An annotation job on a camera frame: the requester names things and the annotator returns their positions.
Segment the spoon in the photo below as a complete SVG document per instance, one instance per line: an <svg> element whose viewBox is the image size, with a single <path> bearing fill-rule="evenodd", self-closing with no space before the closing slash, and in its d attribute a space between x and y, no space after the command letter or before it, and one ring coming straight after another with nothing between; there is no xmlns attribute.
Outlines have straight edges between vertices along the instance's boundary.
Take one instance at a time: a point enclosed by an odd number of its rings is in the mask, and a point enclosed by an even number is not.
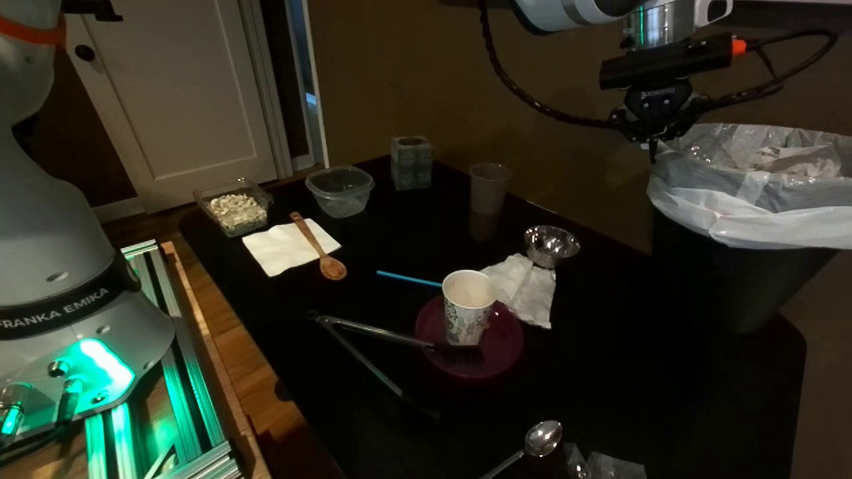
<svg viewBox="0 0 852 479"><path fill-rule="evenodd" d="M550 454L561 442L561 424L559 421L541 421L525 433L525 447L510 453L503 462L497 462L493 471L487 471L481 479L495 479L499 471L530 457L545 457Z"/></svg>
<svg viewBox="0 0 852 479"><path fill-rule="evenodd" d="M298 225L298 232L300 232L300 233L310 241L310 247L316 249L316 256L320 256L320 274L322 274L325 278L341 282L341 278L346 276L346 264L337 260L337 259L332 259L332 256L326 256L326 252L322 249L322 244L316 241L314 232L309 228L309 223L300 219L298 209L292 209L289 219L292 219L292 223Z"/></svg>

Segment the floor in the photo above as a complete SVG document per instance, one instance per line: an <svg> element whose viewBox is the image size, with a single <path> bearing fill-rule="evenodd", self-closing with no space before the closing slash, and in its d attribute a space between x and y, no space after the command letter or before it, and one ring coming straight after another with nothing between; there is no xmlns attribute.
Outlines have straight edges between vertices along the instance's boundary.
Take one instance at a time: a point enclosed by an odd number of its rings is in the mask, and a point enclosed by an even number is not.
<svg viewBox="0 0 852 479"><path fill-rule="evenodd" d="M192 272L194 296L216 325L216 342L228 356L237 396L258 432L265 462L282 479L336 479L341 475L316 445L292 402L273 396L273 372L252 346L238 318L218 296L212 278L179 237L185 209L168 209L144 219L112 220L107 233L115 244L139 239L169 239ZM807 338L807 372L798 409L798 433L791 479L852 479L852 318L848 318L852 256L836 256L782 314Z"/></svg>

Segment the white paper cup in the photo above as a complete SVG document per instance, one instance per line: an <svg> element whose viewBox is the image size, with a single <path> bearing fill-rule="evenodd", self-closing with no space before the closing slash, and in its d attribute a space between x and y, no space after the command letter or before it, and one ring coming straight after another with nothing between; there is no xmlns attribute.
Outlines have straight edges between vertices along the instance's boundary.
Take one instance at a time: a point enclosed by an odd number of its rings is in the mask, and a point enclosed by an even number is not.
<svg viewBox="0 0 852 479"><path fill-rule="evenodd" d="M445 276L445 338L455 346L477 346L495 306L490 276L477 268L458 268Z"/></svg>

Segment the red saucer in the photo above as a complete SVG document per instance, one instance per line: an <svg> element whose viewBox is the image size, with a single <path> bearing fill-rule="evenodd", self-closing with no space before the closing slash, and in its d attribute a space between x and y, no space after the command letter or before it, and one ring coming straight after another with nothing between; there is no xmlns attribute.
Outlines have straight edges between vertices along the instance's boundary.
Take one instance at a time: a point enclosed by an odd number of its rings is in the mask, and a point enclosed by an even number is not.
<svg viewBox="0 0 852 479"><path fill-rule="evenodd" d="M422 302L414 317L414 334L431 342L445 342L445 298L435 296ZM525 330L518 318L497 302L487 330L478 338L481 361L447 361L435 354L425 354L425 358L451 376L458 380L490 380L510 369L525 352Z"/></svg>

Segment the wire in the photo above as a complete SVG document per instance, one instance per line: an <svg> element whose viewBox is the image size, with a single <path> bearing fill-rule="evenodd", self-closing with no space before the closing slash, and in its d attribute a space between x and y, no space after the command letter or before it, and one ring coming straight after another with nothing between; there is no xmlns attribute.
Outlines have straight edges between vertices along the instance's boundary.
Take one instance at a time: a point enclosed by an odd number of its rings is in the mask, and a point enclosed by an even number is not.
<svg viewBox="0 0 852 479"><path fill-rule="evenodd" d="M561 123L571 123L571 124L586 124L586 127L606 127L606 131L623 131L627 132L627 137L632 137L630 123L620 123L616 112L623 115L626 110L615 110L606 120L593 120L593 117L578 117L578 115L567 115L561 110L554 110L543 100L538 100L535 96L530 96L525 88L518 88L507 72L503 70L499 58L497 58L497 48L493 43L493 32L490 32L490 16L487 16L487 0L477 0L478 6L478 24L481 24L481 36L485 36L485 50L490 58L490 66L495 70L495 74L499 76L499 82L525 104L530 104L533 110L538 110L545 117L561 120ZM800 64L776 72L767 48L776 44L776 43L791 43L791 40L800 40L800 36L824 36L824 43ZM836 32L828 28L798 28L798 32L788 32L788 35L776 35L768 40L748 40L748 54L755 54L762 58L762 64L768 72L767 82L727 92L727 96L695 96L692 100L686 100L686 106L672 115L666 124L666 131L678 131L678 124L692 124L700 115L712 112L712 110L723 110L723 106L734 106L734 104L746 104L746 100L755 100L755 99L767 99L775 96L776 90L782 90L782 82L796 76L798 72L808 70L812 64L818 64L836 43Z"/></svg>
<svg viewBox="0 0 852 479"><path fill-rule="evenodd" d="M823 36L824 43L808 58L803 58L800 64L776 74L771 66L771 58L767 54L767 44L791 43L791 40L800 40L800 36ZM708 99L708 104L703 104L703 112L732 106L732 104L746 104L746 100L755 100L755 99L767 99L767 96L776 92L786 79L791 79L791 76L800 74L803 70L808 70L812 64L818 64L832 48L832 43L836 43L836 32L828 32L828 28L798 28L798 32L776 35L768 40L748 40L748 50L762 56L762 60L768 72L768 79L759 82L752 88L743 88L738 92Z"/></svg>
<svg viewBox="0 0 852 479"><path fill-rule="evenodd" d="M493 35L490 35L487 0L478 0L478 24L481 24L481 36L485 36L487 60L490 60L490 66L495 70L495 74L499 76L499 82L503 82L517 99L521 99L525 104L530 104L530 106L538 110L541 115L557 117L557 120L561 120L561 123L615 131L615 123L610 123L610 120L574 117L574 115L559 112L559 110L538 100L535 96L530 96L525 88L518 88L518 86L507 76L507 72L503 70L503 64L499 64L499 58L497 58L495 40L493 40Z"/></svg>

